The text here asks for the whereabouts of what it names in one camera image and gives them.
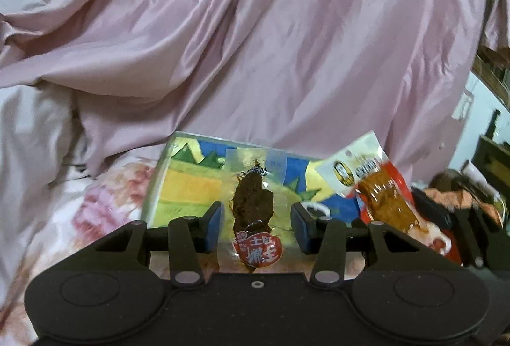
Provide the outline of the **red orange tofu snack packet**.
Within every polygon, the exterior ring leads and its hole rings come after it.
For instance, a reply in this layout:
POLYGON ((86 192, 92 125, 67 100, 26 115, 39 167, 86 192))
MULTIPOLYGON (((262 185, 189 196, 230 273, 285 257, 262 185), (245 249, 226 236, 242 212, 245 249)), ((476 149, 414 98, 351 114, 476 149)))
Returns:
POLYGON ((317 197, 321 202, 337 195, 357 203, 355 209, 340 209, 344 221, 350 222, 357 211, 363 223, 386 223, 445 258, 462 263, 454 241, 444 233, 447 228, 433 223, 431 214, 417 211, 409 187, 373 131, 329 158, 311 162, 306 179, 308 185, 321 188, 317 197))

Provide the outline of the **dark jerky snack packet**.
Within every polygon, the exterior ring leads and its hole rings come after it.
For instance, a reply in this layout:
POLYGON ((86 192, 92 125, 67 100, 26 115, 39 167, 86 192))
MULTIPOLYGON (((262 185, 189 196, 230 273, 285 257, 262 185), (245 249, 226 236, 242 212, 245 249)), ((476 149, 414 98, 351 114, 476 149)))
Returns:
POLYGON ((217 251, 222 273, 289 271, 286 167, 284 152, 262 147, 227 149, 217 251))

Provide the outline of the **orange cloth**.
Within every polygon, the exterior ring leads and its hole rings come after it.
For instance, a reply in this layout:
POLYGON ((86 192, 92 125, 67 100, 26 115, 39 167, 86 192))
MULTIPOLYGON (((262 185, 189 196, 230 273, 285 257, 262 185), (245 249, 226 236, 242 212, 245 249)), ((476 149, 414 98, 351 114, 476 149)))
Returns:
POLYGON ((456 210, 466 210, 472 207, 481 208, 499 226, 503 226, 503 220, 496 207, 492 203, 480 202, 467 190, 440 191, 434 188, 424 190, 425 195, 432 201, 456 210))

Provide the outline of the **dark wooden furniture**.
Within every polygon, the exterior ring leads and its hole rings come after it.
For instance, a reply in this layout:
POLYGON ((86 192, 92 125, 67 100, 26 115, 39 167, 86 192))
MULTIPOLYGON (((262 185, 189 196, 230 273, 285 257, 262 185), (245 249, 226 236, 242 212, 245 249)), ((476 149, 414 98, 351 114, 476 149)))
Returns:
POLYGON ((499 116, 499 109, 495 109, 486 133, 480 135, 472 163, 490 185, 500 194, 509 197, 509 144, 505 142, 500 145, 494 141, 496 122, 499 116))

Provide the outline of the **floral bed sheet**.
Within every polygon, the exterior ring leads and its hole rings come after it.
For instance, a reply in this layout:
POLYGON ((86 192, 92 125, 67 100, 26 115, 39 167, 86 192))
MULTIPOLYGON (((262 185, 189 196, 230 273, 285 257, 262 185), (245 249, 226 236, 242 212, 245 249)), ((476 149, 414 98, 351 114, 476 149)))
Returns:
POLYGON ((96 179, 65 166, 49 194, 48 214, 36 227, 7 297, 1 305, 1 344, 37 339, 23 305, 39 273, 142 215, 142 203, 163 151, 161 145, 127 152, 96 179))

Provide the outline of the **white pink duvet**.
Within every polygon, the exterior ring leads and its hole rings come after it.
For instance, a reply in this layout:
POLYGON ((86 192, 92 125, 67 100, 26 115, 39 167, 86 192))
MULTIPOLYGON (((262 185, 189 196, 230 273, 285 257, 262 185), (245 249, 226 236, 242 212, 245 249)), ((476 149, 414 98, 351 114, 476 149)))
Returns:
POLYGON ((8 301, 34 226, 46 209, 48 186, 61 169, 73 133, 71 95, 94 61, 80 45, 51 48, 44 39, 77 10, 64 0, 39 13, 41 0, 1 0, 1 16, 21 13, 43 30, 22 40, 1 22, 1 302, 8 301))

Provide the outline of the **pink satin curtain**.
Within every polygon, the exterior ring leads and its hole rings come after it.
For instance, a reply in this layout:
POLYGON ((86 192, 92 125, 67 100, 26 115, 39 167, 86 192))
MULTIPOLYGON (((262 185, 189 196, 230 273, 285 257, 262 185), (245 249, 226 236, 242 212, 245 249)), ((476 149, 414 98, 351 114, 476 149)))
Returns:
POLYGON ((440 140, 488 0, 52 0, 1 19, 1 84, 75 92, 97 173, 177 130, 327 158, 374 132, 406 178, 440 140))

